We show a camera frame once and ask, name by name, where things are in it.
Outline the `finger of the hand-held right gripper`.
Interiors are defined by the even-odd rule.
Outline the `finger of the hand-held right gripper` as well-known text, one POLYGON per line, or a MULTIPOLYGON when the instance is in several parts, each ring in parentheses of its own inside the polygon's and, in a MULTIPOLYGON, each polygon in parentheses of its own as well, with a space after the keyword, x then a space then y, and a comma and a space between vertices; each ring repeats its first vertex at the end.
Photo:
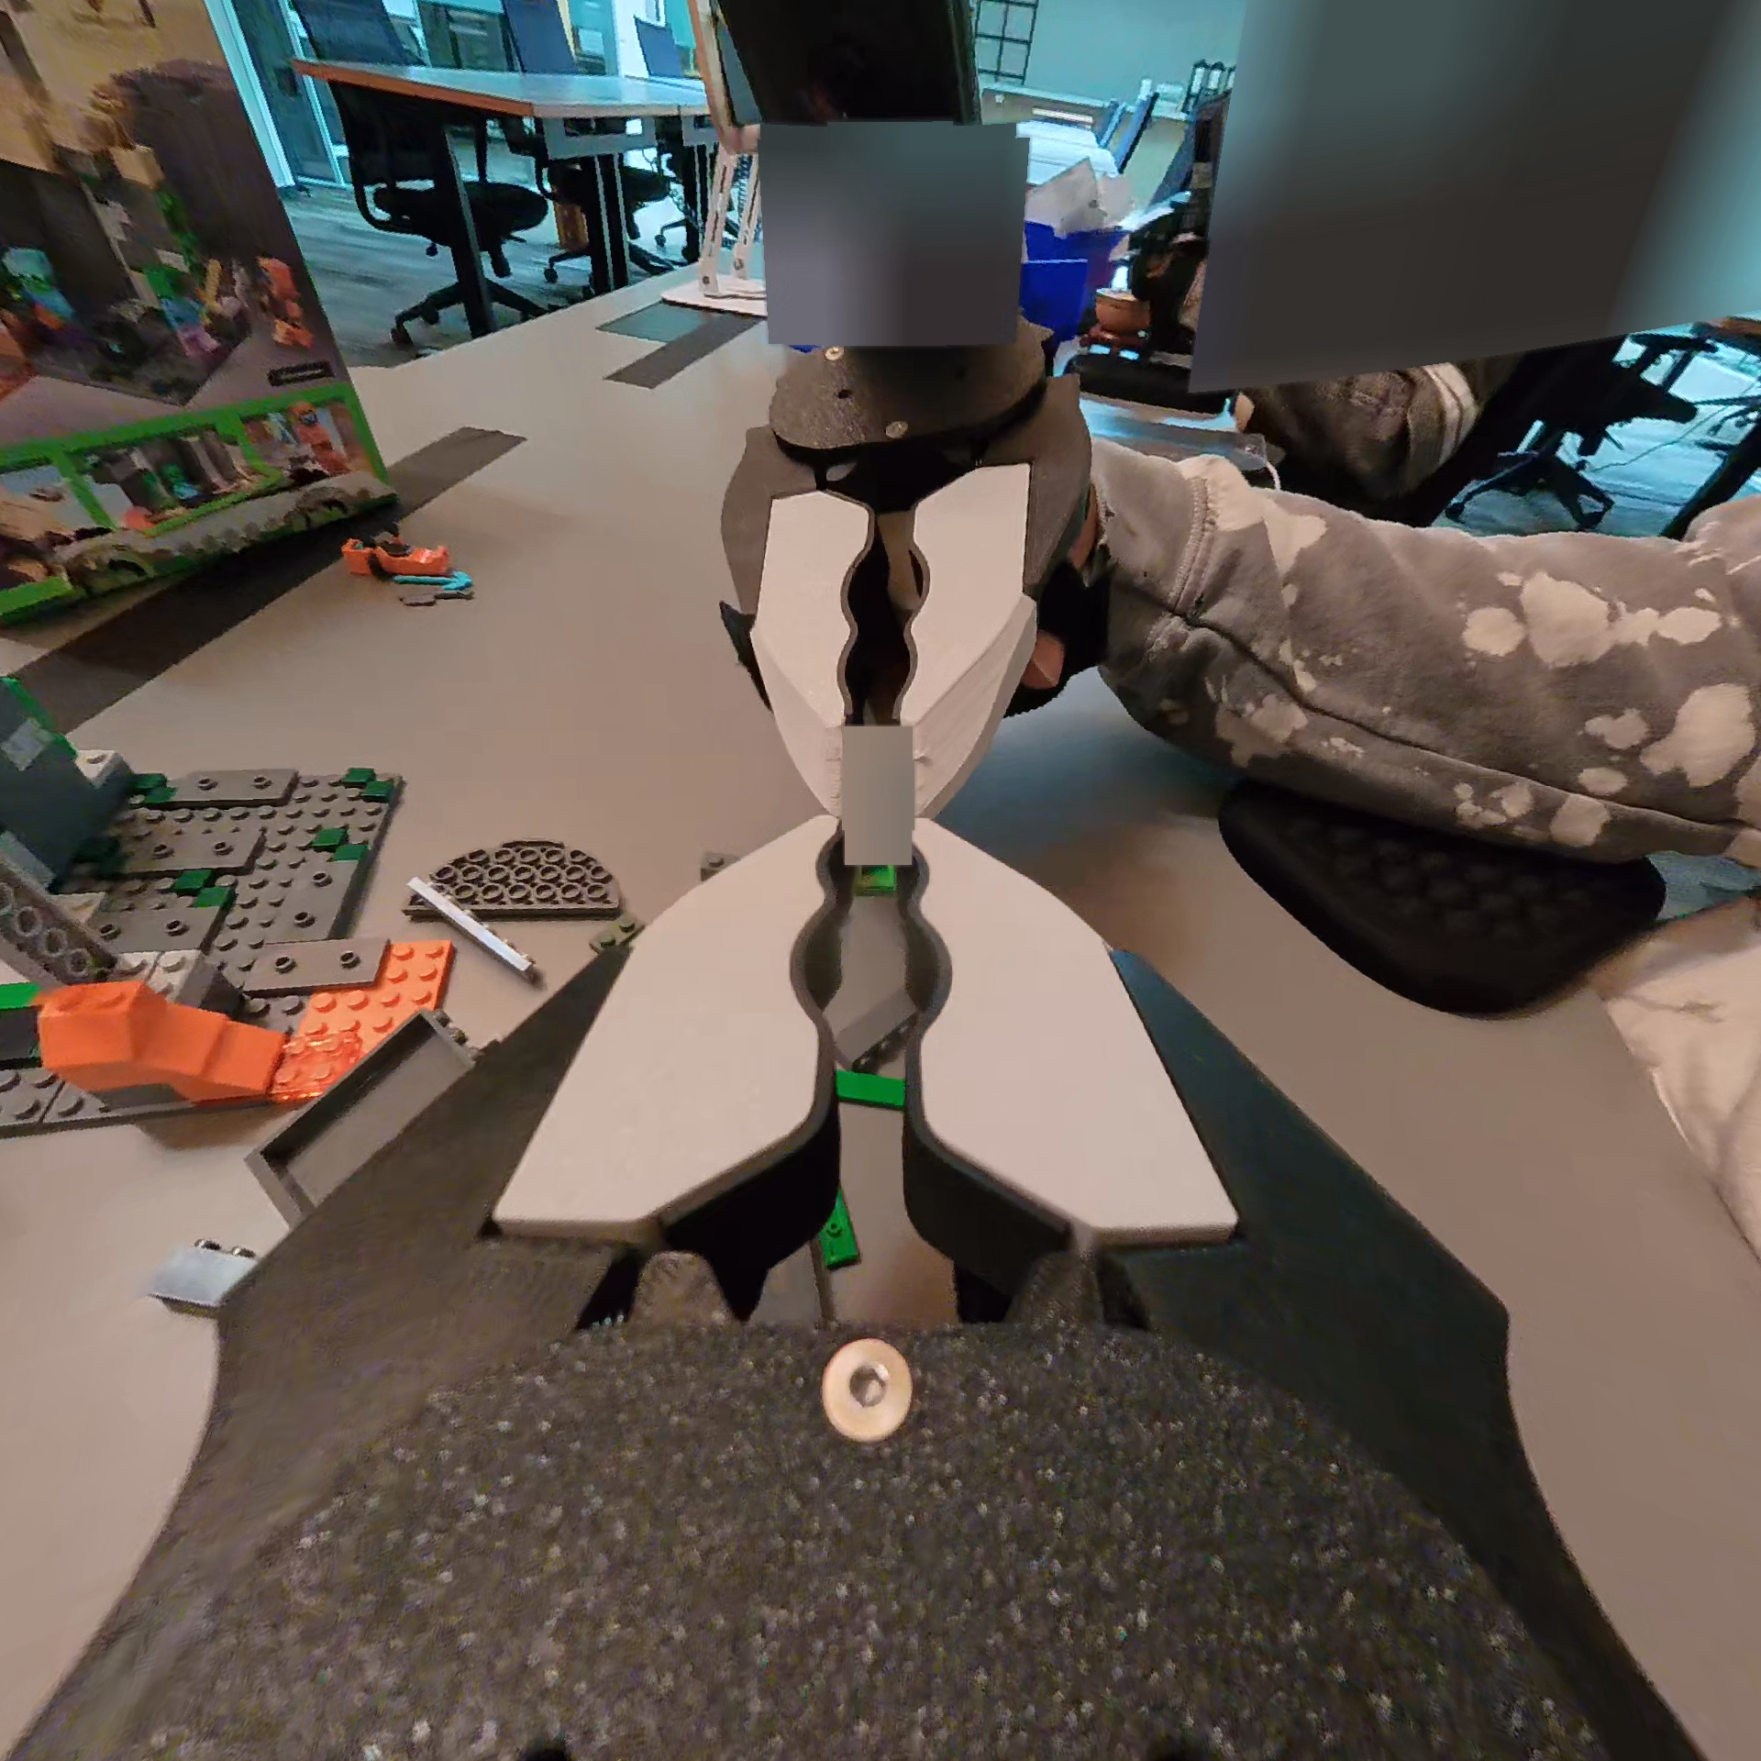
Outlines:
POLYGON ((845 664, 855 638, 847 585, 867 553, 867 508, 828 492, 768 510, 752 652, 782 747, 820 806, 841 820, 841 751, 851 721, 845 664))
POLYGON ((1023 589, 1029 464, 964 472, 913 510, 881 516, 885 612, 901 652, 881 703, 913 737, 913 812, 960 788, 1019 682, 1037 632, 1023 589))

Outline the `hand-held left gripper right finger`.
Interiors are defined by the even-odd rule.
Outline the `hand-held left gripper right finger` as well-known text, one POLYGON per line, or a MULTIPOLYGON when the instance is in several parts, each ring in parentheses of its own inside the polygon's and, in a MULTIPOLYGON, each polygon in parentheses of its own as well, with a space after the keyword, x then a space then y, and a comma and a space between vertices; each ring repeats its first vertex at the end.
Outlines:
POLYGON ((928 990, 901 1184, 956 1267, 1217 1243, 1233 1205, 1104 939, 932 820, 905 907, 928 990))

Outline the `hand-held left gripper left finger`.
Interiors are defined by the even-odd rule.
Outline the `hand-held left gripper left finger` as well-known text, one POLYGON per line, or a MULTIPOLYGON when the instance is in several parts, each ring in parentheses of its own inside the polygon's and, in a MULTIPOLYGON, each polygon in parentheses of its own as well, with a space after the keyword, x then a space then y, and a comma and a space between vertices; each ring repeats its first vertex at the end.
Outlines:
POLYGON ((620 976, 496 1201, 503 1235, 654 1247, 831 1122, 808 948, 835 818, 808 818, 681 893, 620 976))

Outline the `person's right forearm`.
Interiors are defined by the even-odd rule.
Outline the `person's right forearm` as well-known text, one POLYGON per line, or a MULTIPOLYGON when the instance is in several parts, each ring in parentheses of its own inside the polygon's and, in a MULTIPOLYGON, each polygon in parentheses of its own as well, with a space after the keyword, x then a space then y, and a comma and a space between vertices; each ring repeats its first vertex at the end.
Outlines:
POLYGON ((1209 765, 1618 864, 1758 862, 1758 500, 1683 539, 1480 537, 1090 452, 1098 672, 1209 765))

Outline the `thin light grey lego plate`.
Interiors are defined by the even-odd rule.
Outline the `thin light grey lego plate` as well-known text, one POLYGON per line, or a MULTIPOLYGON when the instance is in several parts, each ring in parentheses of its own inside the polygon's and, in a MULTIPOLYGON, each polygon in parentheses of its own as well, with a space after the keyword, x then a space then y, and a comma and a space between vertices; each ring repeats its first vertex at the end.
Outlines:
POLYGON ((539 984, 541 974, 537 962, 521 952, 515 945, 492 931, 478 915, 460 905, 450 893, 424 877, 411 877, 407 891, 428 913, 446 921, 454 931, 462 933, 472 945, 507 966, 513 976, 527 984, 539 984))

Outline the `dark grey half-round lego plate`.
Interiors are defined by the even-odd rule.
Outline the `dark grey half-round lego plate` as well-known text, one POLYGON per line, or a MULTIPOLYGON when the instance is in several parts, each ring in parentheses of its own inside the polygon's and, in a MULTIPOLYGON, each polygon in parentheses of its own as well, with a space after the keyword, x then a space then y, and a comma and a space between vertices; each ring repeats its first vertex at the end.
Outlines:
POLYGON ((616 877, 588 852, 557 840, 509 840, 468 850, 424 883, 482 921, 614 919, 616 877))

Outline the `orange lego plate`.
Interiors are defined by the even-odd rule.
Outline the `orange lego plate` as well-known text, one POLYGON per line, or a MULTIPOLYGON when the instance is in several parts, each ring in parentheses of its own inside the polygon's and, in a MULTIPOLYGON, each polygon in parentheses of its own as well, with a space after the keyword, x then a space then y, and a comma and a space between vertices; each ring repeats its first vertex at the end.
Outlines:
POLYGON ((373 984, 312 994, 280 1053, 270 1101, 316 1099, 420 1010, 446 996, 450 939, 391 943, 373 984))

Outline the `grey lego brick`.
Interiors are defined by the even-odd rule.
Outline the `grey lego brick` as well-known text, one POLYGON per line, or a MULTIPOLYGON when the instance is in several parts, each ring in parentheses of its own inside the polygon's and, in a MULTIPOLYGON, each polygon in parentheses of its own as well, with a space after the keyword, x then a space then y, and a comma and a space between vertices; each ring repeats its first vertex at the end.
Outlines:
POLYGON ((258 1263, 248 1247, 197 1239, 173 1249, 152 1273, 144 1294, 167 1310, 209 1314, 219 1308, 258 1263))

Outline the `grey lego baseplate build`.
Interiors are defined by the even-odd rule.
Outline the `grey lego baseplate build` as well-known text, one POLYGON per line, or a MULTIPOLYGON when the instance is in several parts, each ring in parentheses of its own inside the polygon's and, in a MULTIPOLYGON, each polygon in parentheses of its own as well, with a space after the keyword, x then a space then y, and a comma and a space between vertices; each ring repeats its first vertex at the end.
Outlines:
POLYGON ((13 676, 1 705, 3 1138, 213 1111, 276 1091, 193 1097, 51 1059, 41 1006, 138 980, 175 1006, 292 1037, 320 990, 363 988, 383 941, 349 939, 401 780, 371 767, 199 767, 177 777, 80 751, 13 676))

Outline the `orange lego slope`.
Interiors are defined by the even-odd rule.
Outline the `orange lego slope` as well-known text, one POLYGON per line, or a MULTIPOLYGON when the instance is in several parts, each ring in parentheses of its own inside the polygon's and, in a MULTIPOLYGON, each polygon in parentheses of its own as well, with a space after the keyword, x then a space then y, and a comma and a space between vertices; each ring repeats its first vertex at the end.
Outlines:
POLYGON ((144 980, 57 988, 35 1004, 41 1063, 84 1093, 167 1089, 187 1103, 272 1091, 286 1033, 165 1000, 144 980))

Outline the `lego set box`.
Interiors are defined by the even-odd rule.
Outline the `lego set box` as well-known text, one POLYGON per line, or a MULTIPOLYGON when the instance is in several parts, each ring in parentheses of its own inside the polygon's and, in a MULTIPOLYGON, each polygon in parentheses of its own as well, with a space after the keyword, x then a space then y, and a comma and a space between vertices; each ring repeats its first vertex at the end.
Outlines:
POLYGON ((1 6, 1 620, 393 500, 215 4, 1 6))

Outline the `person's right hand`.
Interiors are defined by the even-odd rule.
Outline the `person's right hand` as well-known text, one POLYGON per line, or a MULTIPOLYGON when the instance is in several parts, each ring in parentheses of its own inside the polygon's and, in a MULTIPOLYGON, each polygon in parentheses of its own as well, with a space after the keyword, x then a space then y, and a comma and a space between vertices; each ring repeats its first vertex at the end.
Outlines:
POLYGON ((1023 715, 1045 705, 1071 678, 1098 668, 1108 652, 1106 456, 1108 445, 1094 443, 1083 526, 1041 589, 1033 646, 1003 715, 1023 715))

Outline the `blue storage bin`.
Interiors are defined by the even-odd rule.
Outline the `blue storage bin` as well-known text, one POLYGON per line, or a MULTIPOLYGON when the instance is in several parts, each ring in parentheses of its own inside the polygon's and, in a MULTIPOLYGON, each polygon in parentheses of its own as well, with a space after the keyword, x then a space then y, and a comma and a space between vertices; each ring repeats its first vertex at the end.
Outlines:
POLYGON ((1124 239, 1126 231, 1120 227, 1065 233, 1027 221, 1019 278, 1023 320, 1057 342, 1075 338, 1086 322, 1092 294, 1110 284, 1124 239))

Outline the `black office chair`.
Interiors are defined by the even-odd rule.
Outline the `black office chair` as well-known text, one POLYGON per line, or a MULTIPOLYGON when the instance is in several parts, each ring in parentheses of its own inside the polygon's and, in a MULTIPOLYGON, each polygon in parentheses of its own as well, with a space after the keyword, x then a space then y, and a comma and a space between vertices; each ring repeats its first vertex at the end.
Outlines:
MULTIPOLYGON (((600 31, 600 73, 699 83, 695 51, 685 45, 687 4, 571 4, 569 10, 577 47, 586 49, 588 27, 600 31)), ((662 251, 671 229, 681 233, 677 259, 693 263, 699 257, 711 178, 705 116, 563 120, 559 126, 557 140, 618 134, 632 140, 642 134, 648 144, 618 158, 604 152, 551 156, 545 178, 553 197, 577 207, 590 225, 618 219, 634 269, 660 273, 671 261, 662 251)))
POLYGON ((411 97, 365 79, 318 77, 337 110, 347 182, 363 221, 387 235, 422 239, 450 255, 454 278, 395 314, 391 336, 409 346, 409 320, 434 326, 462 310, 472 338, 496 330, 496 308, 517 320, 551 304, 501 284, 507 245, 547 217, 535 188, 490 176, 490 124, 456 103, 411 97))

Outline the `dark grey lego window frame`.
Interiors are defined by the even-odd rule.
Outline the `dark grey lego window frame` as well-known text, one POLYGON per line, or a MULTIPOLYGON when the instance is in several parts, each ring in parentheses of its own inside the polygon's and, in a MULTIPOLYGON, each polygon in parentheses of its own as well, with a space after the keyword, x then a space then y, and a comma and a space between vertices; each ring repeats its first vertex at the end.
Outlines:
POLYGON ((422 1008, 300 1105, 246 1158, 282 1223, 308 1219, 347 1178, 452 1087, 476 1051, 444 1010, 422 1008))

